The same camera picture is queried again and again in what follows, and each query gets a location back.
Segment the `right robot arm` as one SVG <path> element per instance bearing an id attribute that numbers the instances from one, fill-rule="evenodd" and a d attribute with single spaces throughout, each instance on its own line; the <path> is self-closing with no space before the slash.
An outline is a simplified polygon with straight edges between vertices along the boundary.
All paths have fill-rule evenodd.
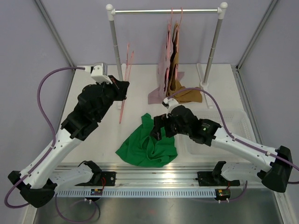
<path id="1" fill-rule="evenodd" d="M 220 161 L 212 172 L 212 180 L 218 185 L 231 181 L 260 182 L 263 186 L 278 193 L 284 193 L 292 169 L 292 154 L 289 148 L 267 147 L 232 134 L 224 124 L 210 119 L 199 119 L 193 112 L 179 105 L 168 114 L 155 116 L 150 133 L 157 141 L 162 139 L 161 130 L 167 138 L 177 134 L 186 135 L 194 142 L 209 147 L 226 150 L 249 161 L 238 165 Z"/>

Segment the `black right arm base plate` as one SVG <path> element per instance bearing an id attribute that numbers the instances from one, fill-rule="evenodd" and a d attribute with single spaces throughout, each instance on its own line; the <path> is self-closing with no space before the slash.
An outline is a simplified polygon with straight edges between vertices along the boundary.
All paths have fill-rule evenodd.
<path id="1" fill-rule="evenodd" d="M 225 182 L 215 180 L 212 175 L 212 171 L 197 172 L 197 181 L 201 187 L 217 187 L 226 185 Z"/>

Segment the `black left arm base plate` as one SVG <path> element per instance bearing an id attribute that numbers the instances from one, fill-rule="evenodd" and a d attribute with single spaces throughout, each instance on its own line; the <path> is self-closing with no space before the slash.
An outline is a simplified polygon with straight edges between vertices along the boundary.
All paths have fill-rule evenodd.
<path id="1" fill-rule="evenodd" d="M 76 186 L 115 186 L 116 172 L 113 171 L 101 171 L 98 174 L 92 176 L 91 180 L 85 183 L 76 184 Z"/>

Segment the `green tank top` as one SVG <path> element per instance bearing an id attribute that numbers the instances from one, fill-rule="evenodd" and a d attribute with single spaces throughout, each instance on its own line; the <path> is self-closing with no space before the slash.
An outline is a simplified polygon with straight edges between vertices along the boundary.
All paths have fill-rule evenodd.
<path id="1" fill-rule="evenodd" d="M 164 128 L 161 140 L 152 137 L 154 120 L 148 113 L 141 116 L 141 122 L 115 153 L 130 165 L 148 168 L 160 168 L 176 159 L 175 138 L 167 138 Z"/>

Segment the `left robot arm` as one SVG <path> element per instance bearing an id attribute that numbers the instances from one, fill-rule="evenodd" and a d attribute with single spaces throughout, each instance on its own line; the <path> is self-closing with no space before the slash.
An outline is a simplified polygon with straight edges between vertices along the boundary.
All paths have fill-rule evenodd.
<path id="1" fill-rule="evenodd" d="M 89 84 L 78 95 L 74 110 L 62 122 L 61 128 L 39 156 L 22 171 L 12 171 L 10 182 L 23 199 L 40 208 L 55 194 L 73 186 L 96 186 L 101 183 L 102 170 L 93 161 L 53 174 L 58 164 L 98 128 L 115 101 L 126 99 L 129 82 L 108 76 L 108 81 Z"/>

